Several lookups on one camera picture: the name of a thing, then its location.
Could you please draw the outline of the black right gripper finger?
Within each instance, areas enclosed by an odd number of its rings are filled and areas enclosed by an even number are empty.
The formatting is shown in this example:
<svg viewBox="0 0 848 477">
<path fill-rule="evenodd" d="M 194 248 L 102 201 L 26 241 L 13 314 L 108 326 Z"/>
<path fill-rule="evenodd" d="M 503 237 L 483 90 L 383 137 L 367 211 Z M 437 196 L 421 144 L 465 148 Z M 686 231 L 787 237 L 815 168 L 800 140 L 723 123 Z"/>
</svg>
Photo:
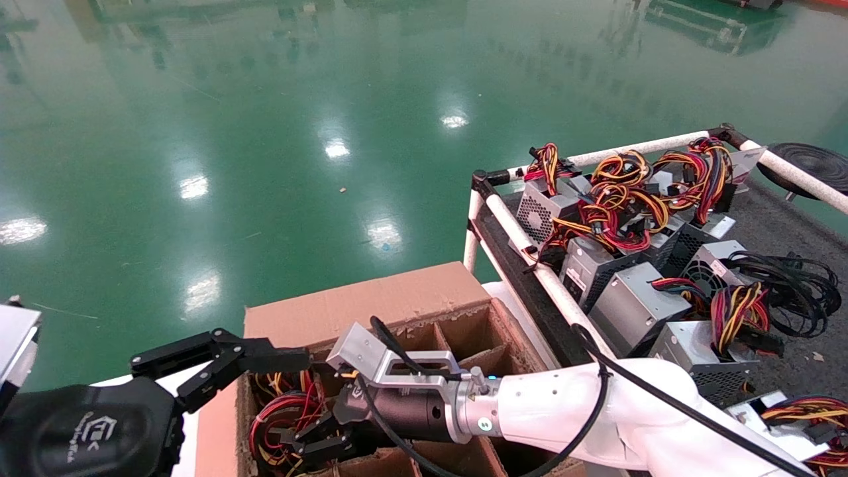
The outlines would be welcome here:
<svg viewBox="0 0 848 477">
<path fill-rule="evenodd" d="M 300 431 L 272 427 L 268 432 L 270 448 L 282 448 L 288 452 L 305 452 L 307 447 L 335 437 L 335 417 L 332 413 L 322 413 L 318 419 Z"/>
<path fill-rule="evenodd" d="M 300 457 L 305 471 L 318 471 L 330 467 L 334 462 L 352 458 L 355 453 L 354 441 L 349 434 L 334 437 L 301 437 Z"/>
</svg>

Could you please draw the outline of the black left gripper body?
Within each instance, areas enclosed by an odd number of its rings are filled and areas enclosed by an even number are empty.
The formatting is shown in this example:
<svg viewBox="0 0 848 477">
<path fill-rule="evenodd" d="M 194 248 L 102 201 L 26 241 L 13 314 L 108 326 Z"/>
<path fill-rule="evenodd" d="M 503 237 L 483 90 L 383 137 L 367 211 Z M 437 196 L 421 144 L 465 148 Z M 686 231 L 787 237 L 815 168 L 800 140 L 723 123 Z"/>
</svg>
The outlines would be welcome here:
<svg viewBox="0 0 848 477">
<path fill-rule="evenodd" d="M 183 413 L 150 378 L 18 394 L 2 416 L 3 476 L 169 476 Z"/>
</svg>

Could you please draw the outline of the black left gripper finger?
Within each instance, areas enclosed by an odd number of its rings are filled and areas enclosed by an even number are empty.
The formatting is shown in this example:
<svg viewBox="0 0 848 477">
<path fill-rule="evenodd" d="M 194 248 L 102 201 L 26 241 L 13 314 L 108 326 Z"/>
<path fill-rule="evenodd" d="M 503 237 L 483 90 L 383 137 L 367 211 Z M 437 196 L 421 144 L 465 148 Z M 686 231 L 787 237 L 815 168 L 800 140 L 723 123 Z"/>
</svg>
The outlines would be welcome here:
<svg viewBox="0 0 848 477">
<path fill-rule="evenodd" d="M 311 359 L 305 347 L 276 348 L 268 338 L 242 338 L 218 328 L 131 357 L 131 375 L 159 380 L 199 365 L 203 368 L 178 387 L 176 401 L 185 413 L 199 411 L 243 374 L 301 372 Z"/>
</svg>

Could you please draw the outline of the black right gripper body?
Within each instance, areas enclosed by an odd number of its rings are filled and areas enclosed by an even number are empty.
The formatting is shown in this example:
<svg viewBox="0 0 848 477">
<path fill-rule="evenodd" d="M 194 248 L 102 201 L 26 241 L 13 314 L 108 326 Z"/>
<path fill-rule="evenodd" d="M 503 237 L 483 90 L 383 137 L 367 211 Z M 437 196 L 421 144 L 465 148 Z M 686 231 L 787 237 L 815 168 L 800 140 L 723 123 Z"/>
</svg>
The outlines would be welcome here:
<svg viewBox="0 0 848 477">
<path fill-rule="evenodd" d="M 368 387 L 378 413 L 405 441 L 454 443 L 447 425 L 447 411 L 436 390 L 412 390 L 403 394 L 390 388 Z M 395 447 L 382 431 L 358 384 L 345 384 L 336 397 L 333 417 L 339 423 L 344 444 L 337 459 L 372 455 L 379 448 Z"/>
</svg>

